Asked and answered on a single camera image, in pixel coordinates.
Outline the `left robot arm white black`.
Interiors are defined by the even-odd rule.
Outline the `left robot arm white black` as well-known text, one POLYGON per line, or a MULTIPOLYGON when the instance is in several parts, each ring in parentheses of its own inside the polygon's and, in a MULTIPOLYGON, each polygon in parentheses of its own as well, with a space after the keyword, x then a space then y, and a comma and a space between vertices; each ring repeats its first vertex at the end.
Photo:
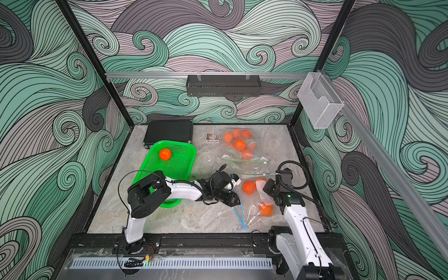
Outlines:
POLYGON ((241 184, 241 179, 234 173, 226 173, 225 168, 224 164, 210 178, 196 181, 176 180, 165 176, 161 170, 146 171, 148 175, 132 184, 127 190, 127 199, 121 200, 127 210, 127 224, 122 232, 126 253, 143 251, 146 218, 166 200, 199 201, 206 205, 223 203, 229 207, 240 205, 240 198, 233 189, 241 184))

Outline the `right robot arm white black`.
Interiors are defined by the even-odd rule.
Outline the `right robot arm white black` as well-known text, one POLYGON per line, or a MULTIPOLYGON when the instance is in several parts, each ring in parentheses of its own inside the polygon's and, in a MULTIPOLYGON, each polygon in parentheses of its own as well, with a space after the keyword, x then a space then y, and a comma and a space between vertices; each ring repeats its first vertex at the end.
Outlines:
POLYGON ((273 226, 269 230, 269 246, 273 252, 281 254, 295 280, 343 280, 344 270, 334 265, 321 245, 310 223, 304 199, 311 201, 292 185, 292 171, 283 166, 292 164, 302 169, 305 167, 297 161, 284 161, 275 171, 275 179, 270 179, 263 191, 270 196, 280 208, 287 226, 273 226))

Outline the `orange fruit taken out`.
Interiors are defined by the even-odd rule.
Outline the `orange fruit taken out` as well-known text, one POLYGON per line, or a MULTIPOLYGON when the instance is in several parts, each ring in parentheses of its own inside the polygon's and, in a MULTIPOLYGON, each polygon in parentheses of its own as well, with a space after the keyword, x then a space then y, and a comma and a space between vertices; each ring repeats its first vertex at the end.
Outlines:
POLYGON ((163 148, 159 152, 159 158, 162 161, 169 161, 172 158, 172 151, 169 148, 163 148))

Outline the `green-zip bag of oranges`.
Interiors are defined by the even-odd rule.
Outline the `green-zip bag of oranges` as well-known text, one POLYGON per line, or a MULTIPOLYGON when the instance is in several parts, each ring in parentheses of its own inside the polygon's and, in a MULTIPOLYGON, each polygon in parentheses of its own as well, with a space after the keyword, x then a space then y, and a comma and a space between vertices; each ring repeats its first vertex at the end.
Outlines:
POLYGON ((221 147, 221 159, 234 173, 247 176, 269 174, 270 159, 253 129, 226 128, 221 147))

